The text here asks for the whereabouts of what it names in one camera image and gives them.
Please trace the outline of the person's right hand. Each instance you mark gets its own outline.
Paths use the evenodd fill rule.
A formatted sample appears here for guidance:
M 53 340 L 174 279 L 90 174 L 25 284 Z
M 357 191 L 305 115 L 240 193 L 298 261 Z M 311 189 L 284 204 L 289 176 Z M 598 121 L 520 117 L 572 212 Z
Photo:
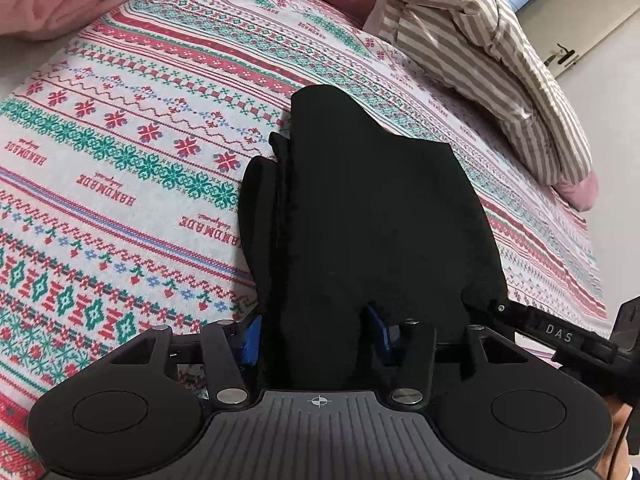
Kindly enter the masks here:
M 616 396 L 606 396 L 604 400 L 612 418 L 612 434 L 608 447 L 594 470 L 602 479 L 632 479 L 634 467 L 630 462 L 627 442 L 632 407 Z

